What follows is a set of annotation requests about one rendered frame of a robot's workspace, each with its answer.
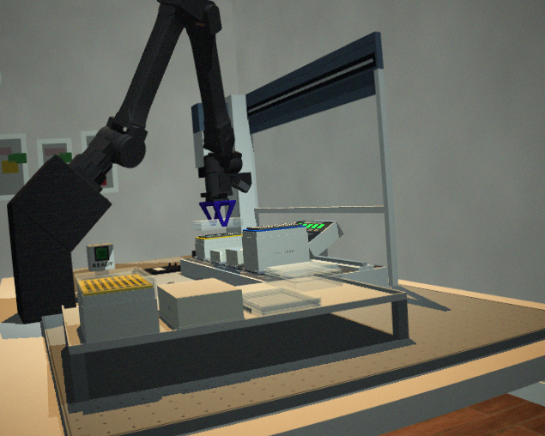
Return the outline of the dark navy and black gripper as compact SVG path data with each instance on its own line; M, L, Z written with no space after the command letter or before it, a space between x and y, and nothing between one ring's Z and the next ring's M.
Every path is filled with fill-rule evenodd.
M206 192L207 193L201 193L201 197L205 197L205 202L199 203L201 206L204 214L207 216L208 220L212 220L209 212L207 210L207 206L212 206L216 212L214 219L219 219L220 224L222 227L226 227L230 218L230 215L232 214L233 207L236 204L236 200L229 200L227 196L232 196L233 191L220 191L220 183L219 183L219 174L223 174L225 172L220 173L208 173L205 174L205 183L206 183ZM228 211L225 221L222 219L221 216L221 206L228 205Z

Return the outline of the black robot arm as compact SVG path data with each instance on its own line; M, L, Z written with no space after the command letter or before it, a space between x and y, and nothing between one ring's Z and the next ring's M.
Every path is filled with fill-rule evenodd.
M160 7L154 28L122 106L115 117L109 117L88 148L68 165L101 192L100 186L107 179L112 163L133 168L142 162L148 113L179 35L186 28L203 104L203 148L213 152L203 157L204 172L225 172L219 174L220 191L231 191L233 187L247 193L251 188L251 173L239 173L242 154L233 150L235 137L216 47L215 34L222 30L220 10L210 0L157 2Z

